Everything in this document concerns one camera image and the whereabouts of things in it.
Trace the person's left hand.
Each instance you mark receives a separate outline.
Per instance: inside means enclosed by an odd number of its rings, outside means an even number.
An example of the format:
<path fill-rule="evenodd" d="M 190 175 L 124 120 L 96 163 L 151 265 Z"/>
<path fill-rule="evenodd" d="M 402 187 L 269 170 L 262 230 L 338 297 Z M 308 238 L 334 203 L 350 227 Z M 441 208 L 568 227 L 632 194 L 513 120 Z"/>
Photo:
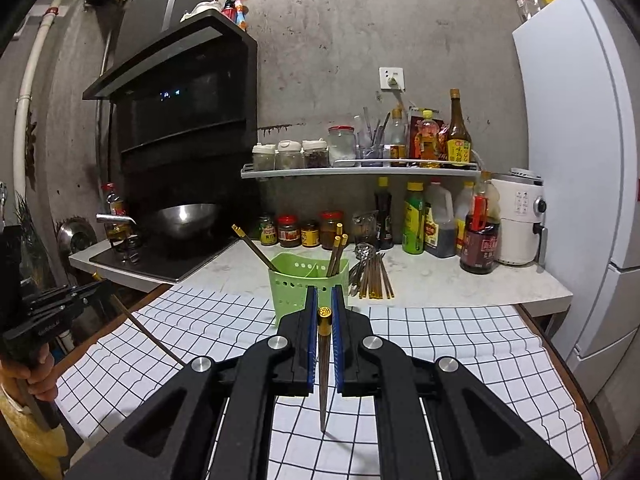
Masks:
<path fill-rule="evenodd" d="M 17 385 L 19 379 L 27 382 L 28 393 L 40 401 L 52 402 L 58 396 L 58 375 L 54 372 L 54 359 L 48 344 L 38 350 L 36 362 L 36 365 L 25 366 L 8 356 L 1 357 L 1 385 L 18 404 L 26 404 Z"/>

